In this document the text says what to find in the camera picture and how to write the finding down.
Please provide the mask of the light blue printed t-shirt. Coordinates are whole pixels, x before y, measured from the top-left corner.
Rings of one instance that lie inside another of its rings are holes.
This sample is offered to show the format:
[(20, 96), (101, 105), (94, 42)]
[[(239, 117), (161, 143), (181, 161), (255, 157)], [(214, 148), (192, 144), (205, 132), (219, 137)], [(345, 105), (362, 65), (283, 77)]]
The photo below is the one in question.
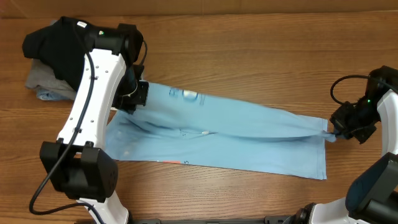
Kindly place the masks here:
[(147, 103), (118, 111), (105, 151), (119, 161), (156, 161), (326, 179), (325, 119), (157, 83)]

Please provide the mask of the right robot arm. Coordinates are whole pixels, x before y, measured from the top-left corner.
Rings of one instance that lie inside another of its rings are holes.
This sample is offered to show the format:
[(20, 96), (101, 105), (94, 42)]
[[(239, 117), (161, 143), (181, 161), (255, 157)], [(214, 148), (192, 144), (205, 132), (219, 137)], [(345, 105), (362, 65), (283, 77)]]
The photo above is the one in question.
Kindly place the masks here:
[(357, 102), (341, 103), (331, 115), (334, 135), (364, 143), (382, 126), (381, 158), (349, 187), (346, 197), (330, 203), (310, 203), (286, 224), (397, 223), (397, 70), (383, 65), (364, 76), (366, 91)]

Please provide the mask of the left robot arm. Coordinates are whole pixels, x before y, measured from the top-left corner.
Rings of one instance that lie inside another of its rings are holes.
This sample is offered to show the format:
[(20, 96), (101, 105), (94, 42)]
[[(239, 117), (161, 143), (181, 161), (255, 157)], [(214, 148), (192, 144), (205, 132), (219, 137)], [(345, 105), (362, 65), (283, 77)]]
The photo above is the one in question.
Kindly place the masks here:
[(77, 89), (72, 110), (55, 142), (43, 142), (45, 182), (85, 207), (95, 223), (131, 223), (116, 193), (118, 165), (105, 153), (111, 108), (133, 113), (145, 105), (142, 81), (146, 42), (137, 27), (98, 27), (65, 18), (41, 30), (37, 58)]

